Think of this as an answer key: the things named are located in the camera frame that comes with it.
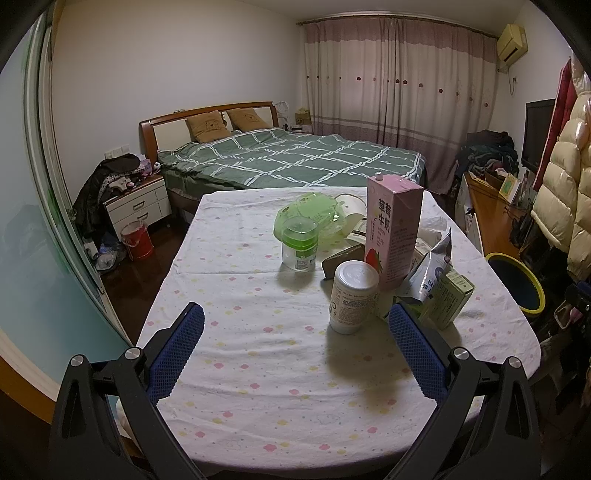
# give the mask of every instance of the table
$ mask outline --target table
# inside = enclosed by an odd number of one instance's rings
[[[330,195],[363,188],[326,188]],[[217,192],[203,198],[150,310],[138,345],[188,301],[206,328],[172,395],[158,403],[170,429],[205,473],[234,469],[301,478],[362,473],[408,449],[435,402],[423,397],[386,324],[356,334],[329,328],[332,282],[281,264],[275,214],[304,189]],[[425,192],[421,224],[447,220],[455,268],[476,284],[443,332],[477,359],[540,364],[537,339],[517,304],[459,228]],[[344,245],[319,250],[319,261]],[[476,399],[473,417],[480,406]],[[122,424],[126,421],[120,411]]]

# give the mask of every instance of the green plaid duvet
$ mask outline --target green plaid duvet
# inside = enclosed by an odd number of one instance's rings
[[[255,130],[207,144],[188,143],[160,151],[168,188],[191,193],[196,180],[245,188],[364,187],[376,172],[395,173],[418,183],[420,153],[384,147],[340,135],[317,137],[280,128]]]

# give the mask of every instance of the black monitor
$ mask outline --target black monitor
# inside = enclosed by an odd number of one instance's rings
[[[525,104],[525,134],[521,164],[534,173],[540,166],[553,111],[554,99]]]

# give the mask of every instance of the brown pillow with bear face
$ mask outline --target brown pillow with bear face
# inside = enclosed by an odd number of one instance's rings
[[[217,111],[187,117],[187,126],[199,143],[213,142],[232,135]]]
[[[228,116],[232,121],[232,125],[241,132],[271,128],[256,114],[254,108],[235,108],[234,110],[228,110]]]

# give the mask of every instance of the air conditioner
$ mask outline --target air conditioner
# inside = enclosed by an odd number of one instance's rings
[[[525,52],[527,52],[527,39],[524,28],[517,24],[507,25],[496,42],[496,53],[501,66],[510,67]]]

